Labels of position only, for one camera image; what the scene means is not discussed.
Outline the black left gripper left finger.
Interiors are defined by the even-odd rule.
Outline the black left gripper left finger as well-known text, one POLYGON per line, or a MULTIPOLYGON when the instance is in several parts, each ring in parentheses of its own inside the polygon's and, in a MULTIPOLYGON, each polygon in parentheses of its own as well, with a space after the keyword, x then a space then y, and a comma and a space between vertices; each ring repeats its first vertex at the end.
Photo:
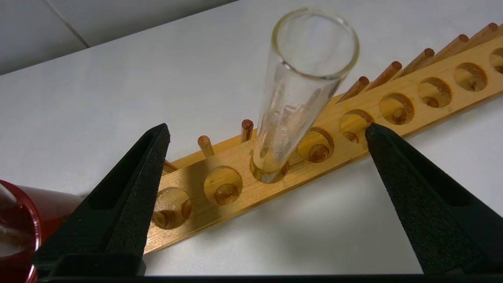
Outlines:
POLYGON ((36 251, 40 276, 143 276, 143 252, 170 133, 146 131, 36 251))

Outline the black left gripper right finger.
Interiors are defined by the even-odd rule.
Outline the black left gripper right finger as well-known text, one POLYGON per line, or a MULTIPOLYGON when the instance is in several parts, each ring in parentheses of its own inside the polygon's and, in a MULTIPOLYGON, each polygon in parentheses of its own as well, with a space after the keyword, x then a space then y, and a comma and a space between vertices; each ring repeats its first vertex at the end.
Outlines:
POLYGON ((370 156, 425 274, 502 274, 503 219, 391 129, 370 156))

